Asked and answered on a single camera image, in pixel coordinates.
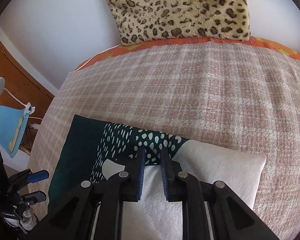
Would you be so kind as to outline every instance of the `white fabric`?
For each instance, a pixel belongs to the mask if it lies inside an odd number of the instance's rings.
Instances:
[[[265,155],[225,149],[195,140],[185,142],[173,160],[183,171],[199,180],[224,181],[253,208]],[[106,160],[102,173],[108,179],[124,166]],[[141,200],[125,202],[122,217],[122,240],[182,239],[182,203],[169,203],[163,193],[160,166],[146,166]]]

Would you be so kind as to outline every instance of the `dark green fabric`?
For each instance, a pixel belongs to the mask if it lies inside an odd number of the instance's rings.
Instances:
[[[170,157],[188,139],[159,131],[104,122],[75,115],[49,187],[50,210],[58,200],[84,180],[104,180],[102,165],[110,159],[126,165],[139,147],[146,149],[146,165],[160,165],[160,150]]]

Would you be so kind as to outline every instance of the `white lamp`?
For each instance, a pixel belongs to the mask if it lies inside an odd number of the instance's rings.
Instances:
[[[6,90],[6,91],[9,93],[9,95],[11,95],[16,101],[18,101],[20,104],[22,104],[23,106],[26,107],[26,109],[25,109],[25,114],[26,114],[26,113],[32,114],[32,113],[35,111],[35,107],[34,107],[34,106],[31,106],[30,103],[28,103],[27,105],[25,105],[25,104],[22,103],[19,99],[17,99],[14,95],[12,95],[12,94],[10,93],[10,91],[9,91],[8,89],[6,89],[6,88],[4,87],[5,83],[6,83],[6,82],[5,82],[4,78],[3,78],[3,77],[0,77],[0,96],[1,96],[2,92],[3,92],[4,90]]]

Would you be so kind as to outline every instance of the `wooden floor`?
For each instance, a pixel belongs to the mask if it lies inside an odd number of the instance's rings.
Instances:
[[[5,87],[21,102],[35,106],[33,117],[43,118],[53,95],[37,82],[9,54],[0,42],[0,77],[5,79]],[[13,99],[6,91],[0,96],[0,105],[23,109],[24,106]],[[31,118],[30,123],[41,123],[41,120]]]

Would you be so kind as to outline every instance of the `blue chair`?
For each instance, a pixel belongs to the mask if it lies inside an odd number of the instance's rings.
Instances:
[[[26,129],[29,114],[8,106],[0,106],[0,145],[13,158]]]

